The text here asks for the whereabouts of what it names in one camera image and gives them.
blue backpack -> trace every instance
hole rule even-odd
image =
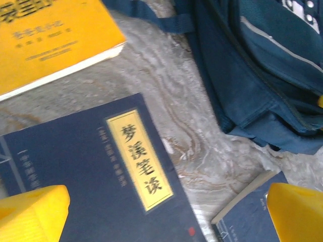
[[[185,33],[221,130],[276,151],[323,145],[323,0],[174,0],[158,18],[137,0],[108,9]]]

book cover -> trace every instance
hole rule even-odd
[[[280,242],[267,208],[272,183],[287,183],[280,172],[240,200],[212,228],[221,242]]]
[[[100,0],[0,0],[0,101],[118,55]]]
[[[0,137],[10,196],[65,185],[60,242],[205,242],[141,94]]]

backpack strap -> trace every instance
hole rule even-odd
[[[157,25],[164,32],[183,34],[194,32],[190,14],[179,14],[169,18],[159,18],[147,3],[140,0],[102,0],[108,9],[126,16],[144,19]]]

gray marble surface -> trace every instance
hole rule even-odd
[[[160,17],[174,14],[169,1],[148,2]],[[211,219],[264,169],[323,191],[323,149],[314,156],[276,153],[222,134],[186,39],[112,14],[128,39],[122,53],[1,102],[0,135],[143,93],[209,242],[216,241]]]

small blue book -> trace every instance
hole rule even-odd
[[[60,242],[206,242],[141,94],[0,137],[0,176],[67,187]]]
[[[261,173],[212,220],[219,242],[280,242],[266,202],[272,183],[287,183],[282,171]]]

